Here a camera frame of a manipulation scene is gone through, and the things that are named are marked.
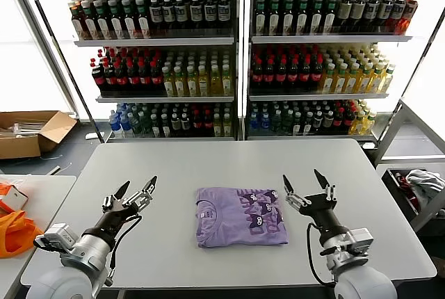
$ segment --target display shelf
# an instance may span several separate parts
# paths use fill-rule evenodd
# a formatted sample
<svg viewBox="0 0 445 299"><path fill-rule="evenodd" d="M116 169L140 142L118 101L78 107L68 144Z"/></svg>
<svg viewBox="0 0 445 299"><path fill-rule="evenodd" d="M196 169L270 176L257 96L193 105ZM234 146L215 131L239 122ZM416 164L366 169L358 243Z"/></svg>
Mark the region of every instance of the display shelf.
<svg viewBox="0 0 445 299"><path fill-rule="evenodd" d="M233 37L148 38L140 40L77 40L78 47L170 47L194 45L232 45Z"/></svg>
<svg viewBox="0 0 445 299"><path fill-rule="evenodd" d="M250 101L315 101L330 99L384 99L388 94L295 94L250 95Z"/></svg>
<svg viewBox="0 0 445 299"><path fill-rule="evenodd" d="M412 36L403 35L302 35L302 36L252 36L253 44L293 43L372 43L407 42Z"/></svg>
<svg viewBox="0 0 445 299"><path fill-rule="evenodd" d="M102 97L96 98L99 103L222 103L233 102L233 96L209 97Z"/></svg>

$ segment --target cardboard box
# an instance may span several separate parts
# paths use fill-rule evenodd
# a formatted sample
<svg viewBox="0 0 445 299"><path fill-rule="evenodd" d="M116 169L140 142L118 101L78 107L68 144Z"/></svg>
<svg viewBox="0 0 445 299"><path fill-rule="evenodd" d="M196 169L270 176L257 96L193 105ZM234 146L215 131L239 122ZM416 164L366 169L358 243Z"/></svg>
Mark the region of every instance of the cardboard box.
<svg viewBox="0 0 445 299"><path fill-rule="evenodd" d="M37 136L0 138L0 159L16 159L40 156L57 146L76 124L60 111L16 111L0 113L0 127L6 129L16 122L47 120Z"/></svg>

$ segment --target clothing item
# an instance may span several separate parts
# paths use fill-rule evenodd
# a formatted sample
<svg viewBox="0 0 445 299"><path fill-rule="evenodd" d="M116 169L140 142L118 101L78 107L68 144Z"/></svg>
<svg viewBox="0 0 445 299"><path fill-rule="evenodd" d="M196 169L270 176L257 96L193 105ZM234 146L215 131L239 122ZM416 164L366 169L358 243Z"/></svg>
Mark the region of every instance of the clothing item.
<svg viewBox="0 0 445 299"><path fill-rule="evenodd" d="M197 190L197 244L200 247L288 243L275 190Z"/></svg>

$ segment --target white table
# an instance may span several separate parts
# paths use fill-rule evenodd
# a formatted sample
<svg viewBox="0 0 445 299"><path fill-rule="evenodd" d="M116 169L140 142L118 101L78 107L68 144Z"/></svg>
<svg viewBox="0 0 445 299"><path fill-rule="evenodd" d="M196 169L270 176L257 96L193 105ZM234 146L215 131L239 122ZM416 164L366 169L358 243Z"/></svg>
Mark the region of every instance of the white table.
<svg viewBox="0 0 445 299"><path fill-rule="evenodd" d="M14 182L29 200L24 206L26 217L31 218L41 230L51 224L63 200L76 181L74 176L0 175L2 182ZM0 259L0 298L13 296L20 276L34 249L10 259Z"/></svg>
<svg viewBox="0 0 445 299"><path fill-rule="evenodd" d="M338 187L335 209L343 225L367 227L375 237L370 266L392 280L434 277L435 267L357 142L274 140L100 145L60 208L55 222L81 233L101 216L104 196L131 180L128 194L158 175L154 200L142 222L122 241L113 287L119 289L318 284L307 261L305 230L310 218L284 201L282 174L297 192L320 193L314 168ZM289 244L197 247L195 192L199 187L277 189ZM330 280L312 233L314 263ZM58 254L38 251L22 275L31 284L60 264Z"/></svg>

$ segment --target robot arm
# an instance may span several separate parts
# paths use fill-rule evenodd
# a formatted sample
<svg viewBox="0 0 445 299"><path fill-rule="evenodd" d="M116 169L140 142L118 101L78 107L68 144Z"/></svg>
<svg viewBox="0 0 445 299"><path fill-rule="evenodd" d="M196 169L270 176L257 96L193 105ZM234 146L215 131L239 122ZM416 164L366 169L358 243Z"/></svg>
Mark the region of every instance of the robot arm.
<svg viewBox="0 0 445 299"><path fill-rule="evenodd" d="M54 224L34 240L40 249L59 252L63 266L44 274L31 285L28 299L91 299L105 284L113 284L115 253L122 238L142 219L139 212L152 200L157 177L153 177L141 191L123 199L130 184L127 181L114 195L105 197L103 216L97 224L79 237L66 224ZM115 240L122 226L133 224ZM106 258L112 253L110 271Z"/></svg>

